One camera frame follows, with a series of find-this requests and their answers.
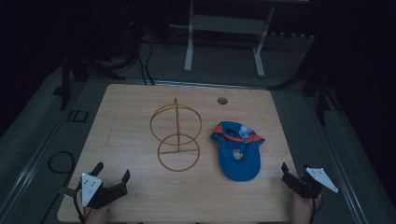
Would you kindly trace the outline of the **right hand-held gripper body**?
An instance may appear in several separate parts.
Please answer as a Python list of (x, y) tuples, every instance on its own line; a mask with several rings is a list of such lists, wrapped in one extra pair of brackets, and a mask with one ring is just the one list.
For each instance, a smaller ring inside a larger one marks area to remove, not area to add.
[(338, 188), (323, 168), (311, 168), (307, 170), (308, 176), (302, 175), (300, 178), (293, 174), (283, 175), (281, 180), (294, 192), (306, 199), (316, 199), (322, 192), (322, 187), (326, 187), (337, 193)]

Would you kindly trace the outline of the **person's left hand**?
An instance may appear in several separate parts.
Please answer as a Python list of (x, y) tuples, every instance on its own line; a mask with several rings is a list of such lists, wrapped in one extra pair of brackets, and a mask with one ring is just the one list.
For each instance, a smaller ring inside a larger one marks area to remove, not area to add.
[(106, 205), (99, 209), (84, 207), (85, 224), (107, 224), (109, 218), (110, 205)]

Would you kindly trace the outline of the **dark metal stand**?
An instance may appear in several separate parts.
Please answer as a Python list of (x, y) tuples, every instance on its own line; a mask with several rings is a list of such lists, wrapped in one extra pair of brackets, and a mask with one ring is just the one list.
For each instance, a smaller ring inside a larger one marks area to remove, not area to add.
[(329, 107), (326, 99), (328, 98), (328, 85), (331, 74), (332, 62), (329, 59), (304, 60), (295, 76), (280, 84), (268, 87), (268, 90), (280, 91), (305, 79), (306, 82), (302, 88), (302, 93), (304, 96), (318, 94), (316, 117), (321, 125), (325, 125), (324, 112)]

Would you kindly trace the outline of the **person's right hand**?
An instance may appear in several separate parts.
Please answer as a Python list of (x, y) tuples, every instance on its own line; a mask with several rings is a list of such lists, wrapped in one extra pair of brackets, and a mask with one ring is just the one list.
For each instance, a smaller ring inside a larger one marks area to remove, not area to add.
[(298, 193), (291, 194), (290, 219), (292, 224), (311, 224), (323, 205), (323, 194), (316, 199), (306, 199)]

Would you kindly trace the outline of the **black rectangular floor bracket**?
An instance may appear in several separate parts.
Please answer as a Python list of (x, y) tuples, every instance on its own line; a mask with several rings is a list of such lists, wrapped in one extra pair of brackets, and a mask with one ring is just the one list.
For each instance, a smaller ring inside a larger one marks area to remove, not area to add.
[(67, 118), (67, 122), (85, 122), (88, 119), (89, 113), (86, 111), (72, 110)]

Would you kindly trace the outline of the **white metal stand frame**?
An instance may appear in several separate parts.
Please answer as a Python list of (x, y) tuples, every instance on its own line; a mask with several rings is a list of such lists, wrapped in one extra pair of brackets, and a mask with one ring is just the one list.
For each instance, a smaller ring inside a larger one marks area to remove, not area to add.
[(262, 62), (262, 48), (268, 35), (269, 27), (275, 13), (275, 7), (269, 6), (264, 14), (264, 19), (245, 19), (236, 17), (211, 16), (197, 14), (194, 12), (194, 3), (197, 0), (187, 0), (188, 2), (188, 23), (187, 23), (187, 48), (184, 61), (184, 71), (189, 73), (192, 70), (195, 31), (208, 31), (227, 34), (256, 35), (259, 42), (252, 48), (252, 56), (256, 68), (257, 77), (265, 77)]

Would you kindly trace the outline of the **black tripod stand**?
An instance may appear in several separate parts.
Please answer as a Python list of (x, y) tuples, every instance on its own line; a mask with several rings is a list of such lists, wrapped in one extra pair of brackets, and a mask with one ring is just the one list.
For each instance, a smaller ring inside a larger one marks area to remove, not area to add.
[(61, 86), (56, 87), (53, 92), (54, 95), (60, 95), (62, 97), (62, 103), (60, 106), (61, 111), (64, 111), (66, 109), (66, 107), (70, 101), (70, 66), (69, 66), (69, 61), (72, 59), (72, 57), (80, 59), (83, 63), (87, 64), (89, 67), (92, 67), (98, 73), (102, 73), (102, 74), (106, 75), (107, 77), (110, 77), (113, 79), (120, 79), (120, 80), (124, 80), (125, 77), (116, 75), (114, 73), (114, 70), (125, 67), (134, 61), (132, 59), (127, 59), (126, 61), (121, 62), (121, 63), (116, 63), (116, 64), (113, 64), (110, 66), (104, 66), (104, 65), (99, 64), (99, 62), (97, 62), (96, 60), (91, 59), (89, 56), (85, 55), (80, 50), (73, 49), (73, 50), (64, 52), (62, 55), (62, 60), (61, 60), (61, 81), (62, 81)]

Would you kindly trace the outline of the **gold wire hat stand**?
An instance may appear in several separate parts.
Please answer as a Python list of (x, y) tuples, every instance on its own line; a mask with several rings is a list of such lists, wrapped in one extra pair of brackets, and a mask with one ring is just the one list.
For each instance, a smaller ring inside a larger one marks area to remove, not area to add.
[(177, 98), (156, 109), (149, 120), (149, 130), (158, 141), (159, 164), (171, 172), (185, 172), (201, 157), (198, 138), (203, 129), (200, 113)]

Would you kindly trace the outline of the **blue and orange cap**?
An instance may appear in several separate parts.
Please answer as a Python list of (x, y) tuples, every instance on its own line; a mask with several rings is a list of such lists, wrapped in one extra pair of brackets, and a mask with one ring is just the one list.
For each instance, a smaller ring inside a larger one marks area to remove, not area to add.
[(227, 178), (245, 182), (260, 172), (260, 146), (265, 139), (251, 128), (233, 121), (222, 121), (210, 134), (210, 139), (217, 144), (219, 166)]

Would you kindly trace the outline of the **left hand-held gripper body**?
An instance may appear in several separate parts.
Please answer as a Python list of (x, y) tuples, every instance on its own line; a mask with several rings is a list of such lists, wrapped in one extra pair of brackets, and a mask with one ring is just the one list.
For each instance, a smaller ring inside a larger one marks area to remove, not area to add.
[(111, 188), (104, 188), (103, 181), (95, 176), (81, 176), (81, 202), (84, 207), (102, 208), (128, 194), (126, 184), (121, 182)]

